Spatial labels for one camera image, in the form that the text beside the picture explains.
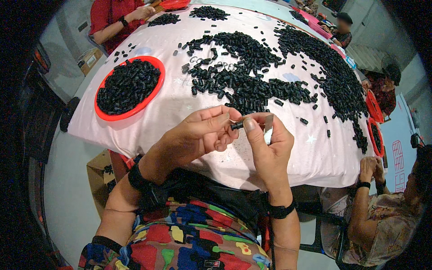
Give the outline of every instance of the white star pattern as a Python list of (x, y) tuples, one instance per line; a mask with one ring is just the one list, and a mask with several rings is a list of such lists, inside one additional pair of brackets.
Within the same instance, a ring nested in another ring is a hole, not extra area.
[(316, 140), (316, 139), (311, 135), (308, 135), (308, 136), (309, 136), (309, 139), (306, 142), (312, 144), (314, 142), (314, 140)]

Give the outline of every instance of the person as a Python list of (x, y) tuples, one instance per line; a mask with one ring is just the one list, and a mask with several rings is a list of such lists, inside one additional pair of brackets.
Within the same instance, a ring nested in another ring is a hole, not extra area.
[[(285, 208), (293, 205), (286, 167), (294, 137), (274, 116), (267, 146), (260, 124), (269, 114), (247, 115), (243, 125), (269, 203)], [(163, 185), (174, 168), (212, 151), (225, 151), (238, 138), (238, 130), (231, 130), (230, 124), (239, 120), (237, 110), (218, 106), (196, 111), (167, 131), (110, 193), (96, 236), (83, 249), (78, 268), (258, 270), (270, 269), (274, 259), (278, 269), (297, 269), (300, 224), (295, 209), (272, 219), (274, 254), (264, 252), (256, 235), (230, 209), (211, 202), (190, 198), (180, 203), (169, 198), (165, 215), (136, 214), (139, 202), (149, 200), (136, 189), (142, 181)], [(146, 180), (137, 182), (137, 174)]]
[(366, 93), (372, 91), (386, 118), (396, 108), (395, 86), (399, 86), (401, 73), (397, 64), (390, 64), (382, 71), (383, 74), (367, 72), (367, 79), (362, 81), (362, 86)]
[(142, 0), (95, 0), (90, 10), (89, 35), (111, 54), (140, 25), (155, 14)]
[(312, 14), (314, 17), (317, 15), (318, 11), (318, 3), (315, 0), (295, 0), (299, 5), (299, 9), (306, 11), (309, 14)]
[[(357, 188), (326, 188), (321, 193), (323, 210), (343, 216), (349, 224), (349, 246), (343, 254), (344, 263), (372, 267), (404, 251), (424, 206), (430, 203), (431, 170), (432, 145), (418, 148), (405, 192), (392, 194), (386, 187), (381, 159), (365, 157), (360, 162)], [(378, 193), (369, 196), (372, 177)], [(354, 198), (349, 189), (354, 189)], [(321, 240), (325, 253), (335, 258), (339, 228), (323, 222)]]
[(331, 39), (337, 46), (345, 49), (353, 38), (353, 35), (351, 34), (352, 24), (353, 20), (351, 17), (347, 13), (341, 12), (337, 16), (336, 29), (330, 30), (327, 25), (322, 25), (321, 27), (328, 33), (333, 34)]

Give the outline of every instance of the cardboard box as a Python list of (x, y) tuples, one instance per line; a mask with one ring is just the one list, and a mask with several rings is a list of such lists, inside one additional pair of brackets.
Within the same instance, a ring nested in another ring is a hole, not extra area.
[[(104, 172), (105, 167), (109, 165), (112, 166), (113, 173)], [(109, 196), (107, 184), (112, 180), (118, 183), (128, 171), (126, 163), (124, 163), (119, 154), (107, 149), (87, 163), (90, 190), (92, 191), (93, 200), (101, 218)]]
[(96, 64), (99, 58), (102, 57), (102, 52), (98, 48), (94, 48), (89, 51), (83, 59), (78, 63), (79, 68), (85, 76), (90, 72), (92, 67)]

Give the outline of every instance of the red plastic bowl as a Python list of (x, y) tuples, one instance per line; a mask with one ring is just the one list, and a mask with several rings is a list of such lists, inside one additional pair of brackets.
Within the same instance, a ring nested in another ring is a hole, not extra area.
[(166, 10), (177, 10), (187, 7), (191, 0), (166, 0), (161, 2), (159, 5)]
[[(122, 119), (126, 119), (128, 117), (131, 117), (132, 115), (138, 113), (139, 111), (141, 111), (142, 109), (144, 109), (149, 103), (150, 101), (157, 95), (157, 93), (159, 92), (159, 90), (162, 87), (163, 81), (165, 79), (165, 67), (163, 66), (162, 62), (153, 57), (153, 56), (137, 56), (131, 59), (128, 59), (130, 62), (132, 62), (135, 59), (141, 59), (141, 61), (148, 61), (150, 62), (154, 67), (159, 68), (161, 75), (159, 76), (159, 81), (158, 84), (156, 85), (156, 87), (153, 89), (153, 92), (143, 100), (143, 102), (141, 102), (140, 104), (138, 104), (135, 108), (133, 108), (132, 110), (125, 112), (124, 114), (118, 114), (118, 115), (108, 115), (104, 112), (101, 111), (101, 109), (99, 109), (98, 107), (98, 103), (96, 102), (96, 99), (98, 97), (98, 93), (99, 93), (99, 89), (105, 87), (105, 80), (108, 78), (108, 76), (112, 75), (114, 72), (114, 69), (111, 70), (110, 73), (108, 73), (108, 75), (105, 77), (105, 79), (102, 81), (101, 85), (98, 88), (98, 91), (96, 91), (96, 96), (95, 96), (95, 111), (96, 114), (103, 120), (105, 121), (118, 121), (118, 120), (122, 120)], [(121, 63), (119, 66), (123, 66), (125, 65), (126, 62)]]
[(384, 117), (382, 116), (381, 109), (379, 108), (378, 101), (375, 96), (369, 90), (366, 96), (366, 106), (368, 107), (371, 117), (378, 123), (384, 123)]
[[(374, 134), (372, 133), (372, 125), (375, 125), (377, 127), (377, 129), (378, 129), (378, 135), (379, 135), (379, 139), (381, 141), (381, 152), (378, 151), (377, 146), (375, 144)], [(380, 158), (382, 158), (384, 156), (384, 144), (382, 142), (381, 131), (379, 130), (378, 125), (377, 125), (377, 123), (375, 122), (375, 120), (373, 118), (369, 118), (368, 130), (369, 130), (369, 135), (371, 137), (372, 145), (374, 147), (375, 154), (377, 156), (379, 156)]]
[(325, 37), (326, 39), (329, 39), (333, 36), (332, 34), (326, 32), (324, 29), (322, 29), (321, 26), (315, 22), (309, 21), (309, 27), (312, 28), (313, 30), (315, 30), (318, 34)]

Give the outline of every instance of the watch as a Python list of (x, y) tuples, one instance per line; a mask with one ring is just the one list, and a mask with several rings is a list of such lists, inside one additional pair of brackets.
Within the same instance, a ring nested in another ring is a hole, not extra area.
[(367, 187), (368, 189), (371, 189), (371, 183), (368, 182), (358, 182), (357, 183), (357, 189), (361, 187)]
[(138, 164), (132, 166), (129, 171), (129, 183), (135, 190), (141, 193), (139, 207), (143, 210), (155, 210), (165, 205), (168, 193), (155, 183), (142, 177)]
[(267, 214), (274, 219), (284, 219), (287, 215), (289, 215), (294, 208), (297, 207), (297, 203), (294, 198), (292, 199), (292, 203), (288, 207), (284, 206), (273, 206), (270, 203), (268, 204)]
[(127, 27), (129, 23), (124, 19), (124, 15), (118, 19), (119, 22), (123, 23), (124, 27)]

